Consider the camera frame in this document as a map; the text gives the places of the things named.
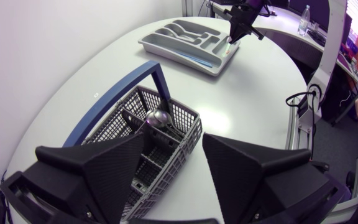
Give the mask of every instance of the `gray wire basket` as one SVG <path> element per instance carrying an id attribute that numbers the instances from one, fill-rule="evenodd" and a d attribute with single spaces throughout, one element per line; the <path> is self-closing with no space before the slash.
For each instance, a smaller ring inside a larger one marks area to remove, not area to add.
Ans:
<path id="1" fill-rule="evenodd" d="M 160 81 L 158 78 L 157 81 L 155 79 L 157 88 L 159 88 L 158 81 Z M 171 99 L 169 93 L 168 98 L 169 100 L 165 103 L 158 92 L 136 86 L 117 102 L 100 125 L 82 141 L 82 144 L 91 144 L 121 138 L 139 131 L 145 133 L 144 149 L 132 180 L 131 192 L 121 221 L 142 218 L 152 208 L 175 178 L 201 137 L 202 127 L 199 114 Z M 156 108 L 169 111 L 173 125 L 185 134 L 183 139 L 169 129 L 157 129 L 145 122 L 146 112 Z"/>

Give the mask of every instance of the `white wall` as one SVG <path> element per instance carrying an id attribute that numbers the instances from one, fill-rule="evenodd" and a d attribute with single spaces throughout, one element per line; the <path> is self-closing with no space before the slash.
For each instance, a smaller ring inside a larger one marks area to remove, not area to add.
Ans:
<path id="1" fill-rule="evenodd" d="M 180 16 L 181 0 L 0 0 L 0 178 L 37 113 L 84 63 L 130 30 Z"/>

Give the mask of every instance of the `cable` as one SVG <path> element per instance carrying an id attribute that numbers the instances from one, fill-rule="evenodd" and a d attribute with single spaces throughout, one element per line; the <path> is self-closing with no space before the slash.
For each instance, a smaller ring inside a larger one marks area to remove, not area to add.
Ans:
<path id="1" fill-rule="evenodd" d="M 311 109 L 313 110 L 313 132 L 311 133 L 312 137 L 311 137 L 311 154 L 310 154 L 310 160 L 313 160 L 313 151 L 314 151 L 314 134 L 316 134 L 316 132 L 314 131 L 316 125 L 314 123 L 314 98 L 316 97 L 316 92 L 313 92 L 313 98 L 311 100 Z"/>
<path id="2" fill-rule="evenodd" d="M 313 131 L 311 133 L 311 154 L 310 154 L 310 160 L 313 160 L 313 151 L 314 151 L 314 136 L 316 134 L 316 130 L 317 130 L 317 126 L 316 124 L 314 123 L 314 98 L 316 97 L 317 93 L 315 91 L 311 91 L 311 92 L 301 92 L 301 93 L 297 93 L 297 94 L 294 94 L 290 97 L 288 97 L 286 100 L 285 100 L 285 103 L 290 106 L 290 107 L 297 107 L 298 109 L 300 109 L 300 105 L 293 105 L 293 104 L 289 104 L 289 100 L 292 100 L 294 99 L 295 97 L 297 96 L 301 96 L 301 95 L 313 95 L 313 98 L 311 100 L 311 109 L 312 109 L 312 113 L 313 113 L 313 117 L 312 117 L 312 122 L 313 122 Z"/>
<path id="3" fill-rule="evenodd" d="M 201 13 L 201 10 L 202 10 L 202 8 L 203 8 L 203 6 L 204 6 L 205 1 L 206 1 L 206 0 L 203 1 L 202 5 L 201 5 L 201 7 L 200 7 L 200 10 L 198 11 L 198 16 L 200 16 L 200 13 Z"/>
<path id="4" fill-rule="evenodd" d="M 346 98 L 346 100 L 341 100 L 341 102 L 339 102 L 339 107 L 341 107 L 343 101 L 347 101 L 350 97 L 351 97 L 351 91 L 349 90 L 349 96 Z"/>
<path id="5" fill-rule="evenodd" d="M 289 104 L 288 100 L 292 100 L 292 99 L 294 99 L 295 97 L 301 96 L 301 95 L 313 95 L 313 92 L 301 92 L 301 93 L 294 94 L 294 95 L 288 97 L 288 98 L 285 100 L 285 103 L 286 103 L 288 106 L 290 106 L 290 107 L 297 107 L 297 108 L 299 109 L 299 108 L 300 108 L 299 105 Z"/>
<path id="6" fill-rule="evenodd" d="M 211 7 L 211 0 L 208 0 L 208 2 L 206 2 L 206 13 L 205 13 L 205 17 L 208 17 L 208 9 Z"/>

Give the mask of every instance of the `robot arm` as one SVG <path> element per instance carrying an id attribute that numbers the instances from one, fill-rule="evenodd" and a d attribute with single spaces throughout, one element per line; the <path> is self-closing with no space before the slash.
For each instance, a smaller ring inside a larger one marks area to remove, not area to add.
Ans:
<path id="1" fill-rule="evenodd" d="M 313 148 L 313 127 L 321 119 L 320 106 L 325 98 L 331 75 L 336 64 L 337 55 L 341 46 L 343 35 L 344 18 L 346 13 L 346 0 L 329 0 L 330 16 L 326 46 L 320 65 L 308 84 L 308 94 L 299 101 L 294 98 L 293 105 L 298 110 L 292 109 L 288 128 L 287 149 L 310 149 Z M 239 6 L 234 6 L 230 14 L 231 43 L 245 35 L 254 33 L 260 40 L 263 35 L 252 27 L 260 10 L 269 4 L 268 0 L 245 0 Z"/>

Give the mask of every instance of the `gray plastic tray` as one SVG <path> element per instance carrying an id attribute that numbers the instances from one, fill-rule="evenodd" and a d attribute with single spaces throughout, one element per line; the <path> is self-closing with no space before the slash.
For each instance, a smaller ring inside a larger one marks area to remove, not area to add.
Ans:
<path id="1" fill-rule="evenodd" d="M 138 42 L 148 52 L 218 76 L 240 44 L 239 40 L 228 48 L 228 37 L 209 27 L 175 20 Z"/>

